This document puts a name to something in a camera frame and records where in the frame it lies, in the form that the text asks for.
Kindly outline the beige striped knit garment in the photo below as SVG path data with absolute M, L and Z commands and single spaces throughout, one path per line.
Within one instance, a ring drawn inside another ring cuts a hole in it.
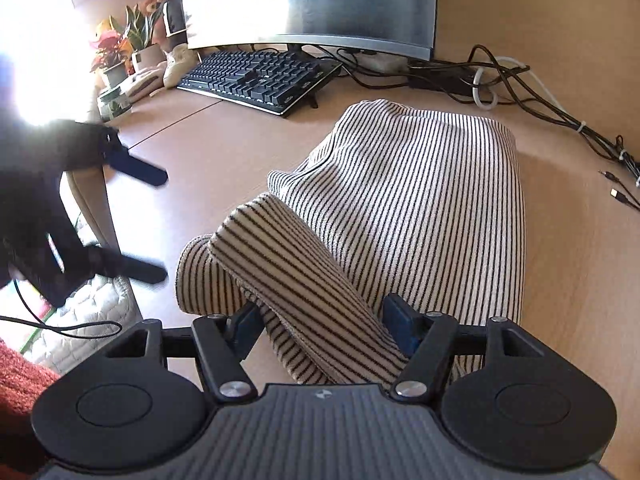
M 511 131 L 387 100 L 350 106 L 292 171 L 183 249 L 178 306 L 254 302 L 296 382 L 392 384 L 384 298 L 464 325 L 521 317 L 525 206 Z

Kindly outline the potted plants on sill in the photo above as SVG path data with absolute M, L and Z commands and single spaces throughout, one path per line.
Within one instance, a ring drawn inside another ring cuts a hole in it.
M 126 6 L 125 21 L 99 24 L 90 70 L 103 88 L 96 97 L 102 122 L 128 113 L 132 104 L 162 89 L 176 88 L 200 62 L 188 47 L 182 0 L 146 0 Z

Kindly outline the black mechanical keyboard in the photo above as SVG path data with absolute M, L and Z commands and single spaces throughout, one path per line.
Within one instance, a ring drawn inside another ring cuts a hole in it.
M 339 62 L 302 51 L 218 51 L 202 58 L 178 88 L 285 117 L 341 69 Z

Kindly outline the black curved monitor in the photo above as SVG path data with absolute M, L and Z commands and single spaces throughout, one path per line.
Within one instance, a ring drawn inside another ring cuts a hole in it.
M 437 0 L 182 0 L 192 49 L 318 44 L 431 58 Z

